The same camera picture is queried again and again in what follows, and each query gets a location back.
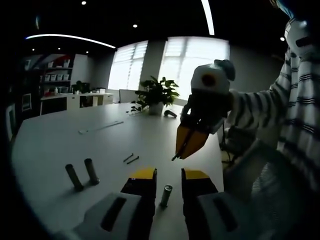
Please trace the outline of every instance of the person's arm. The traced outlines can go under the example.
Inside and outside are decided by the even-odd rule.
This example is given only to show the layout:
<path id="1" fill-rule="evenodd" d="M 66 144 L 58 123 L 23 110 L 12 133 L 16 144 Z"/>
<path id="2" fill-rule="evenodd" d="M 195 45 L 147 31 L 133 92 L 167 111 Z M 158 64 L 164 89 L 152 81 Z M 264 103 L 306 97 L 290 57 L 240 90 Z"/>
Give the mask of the person's arm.
<path id="1" fill-rule="evenodd" d="M 266 128 L 281 123 L 287 112 L 291 91 L 290 50 L 279 77 L 269 90 L 260 92 L 237 92 L 230 90 L 233 107 L 227 122 L 244 129 Z"/>

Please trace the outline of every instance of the person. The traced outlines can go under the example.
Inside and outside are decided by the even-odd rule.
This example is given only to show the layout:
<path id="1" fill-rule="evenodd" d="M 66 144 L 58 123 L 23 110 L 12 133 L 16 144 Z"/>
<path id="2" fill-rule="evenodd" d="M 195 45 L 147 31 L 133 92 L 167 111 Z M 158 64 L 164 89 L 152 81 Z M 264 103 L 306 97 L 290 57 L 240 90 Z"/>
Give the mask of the person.
<path id="1" fill-rule="evenodd" d="M 269 90 L 253 93 L 230 90 L 231 112 L 227 122 L 245 129 L 282 125 L 277 150 L 302 172 L 310 188 L 318 193 L 320 41 L 315 26 L 319 17 L 310 5 L 307 9 L 308 1 L 303 1 L 301 6 L 297 0 L 270 1 L 290 18 L 284 34 L 288 44 L 284 64 Z"/>

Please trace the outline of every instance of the led strip light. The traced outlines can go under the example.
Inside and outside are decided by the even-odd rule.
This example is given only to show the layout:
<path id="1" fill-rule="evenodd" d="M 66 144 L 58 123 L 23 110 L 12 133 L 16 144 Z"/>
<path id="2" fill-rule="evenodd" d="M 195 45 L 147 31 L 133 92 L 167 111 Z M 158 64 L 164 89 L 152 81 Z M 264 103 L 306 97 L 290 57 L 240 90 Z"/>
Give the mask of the led strip light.
<path id="1" fill-rule="evenodd" d="M 202 2 L 205 18 L 206 18 L 206 23 L 208 24 L 209 34 L 215 35 L 214 22 L 212 21 L 209 2 L 208 0 L 201 0 L 201 2 Z"/>
<path id="2" fill-rule="evenodd" d="M 115 46 L 100 42 L 100 41 L 95 41 L 89 38 L 84 38 L 84 37 L 80 37 L 80 36 L 71 36 L 71 35 L 64 35 L 64 34 L 38 34 L 38 35 L 32 35 L 32 36 L 27 36 L 25 39 L 33 39 L 33 38 L 39 38 L 39 37 L 64 37 L 64 38 L 72 38 L 72 39 L 79 39 L 79 40 L 84 40 L 84 41 L 88 41 L 88 42 L 92 42 L 95 44 L 100 44 L 112 49 L 115 49 Z"/>

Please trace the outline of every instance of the green leaves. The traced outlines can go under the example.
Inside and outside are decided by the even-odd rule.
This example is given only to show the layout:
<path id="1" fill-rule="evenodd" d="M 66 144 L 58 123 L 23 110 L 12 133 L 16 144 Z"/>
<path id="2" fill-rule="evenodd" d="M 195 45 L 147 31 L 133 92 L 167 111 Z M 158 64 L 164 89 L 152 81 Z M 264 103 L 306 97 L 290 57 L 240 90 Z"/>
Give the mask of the green leaves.
<path id="1" fill-rule="evenodd" d="M 169 88 L 169 87 L 179 87 L 176 83 L 175 83 L 175 81 L 173 81 L 173 80 L 167 80 L 167 81 L 165 81 L 165 86 L 167 87 L 167 88 Z"/>
<path id="2" fill-rule="evenodd" d="M 163 77 L 160 81 L 154 76 L 150 76 L 151 80 L 146 80 L 140 83 L 143 90 L 135 91 L 138 95 L 138 101 L 133 101 L 133 104 L 138 107 L 133 107 L 133 111 L 143 111 L 147 106 L 163 103 L 165 105 L 173 104 L 174 100 L 179 97 L 176 88 L 179 86 L 174 80 L 167 80 Z"/>

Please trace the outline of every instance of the window blind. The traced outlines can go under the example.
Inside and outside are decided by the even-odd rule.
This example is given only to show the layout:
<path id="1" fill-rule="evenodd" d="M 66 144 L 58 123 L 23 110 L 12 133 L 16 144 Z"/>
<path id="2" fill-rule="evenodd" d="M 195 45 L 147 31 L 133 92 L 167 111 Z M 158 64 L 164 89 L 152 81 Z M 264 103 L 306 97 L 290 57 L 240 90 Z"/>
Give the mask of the window blind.
<path id="1" fill-rule="evenodd" d="M 209 37 L 170 37 L 166 43 L 159 78 L 175 80 L 180 99 L 188 100 L 196 67 L 229 59 L 229 43 Z"/>
<path id="2" fill-rule="evenodd" d="M 148 41 L 118 48 L 114 54 L 108 89 L 138 90 Z"/>

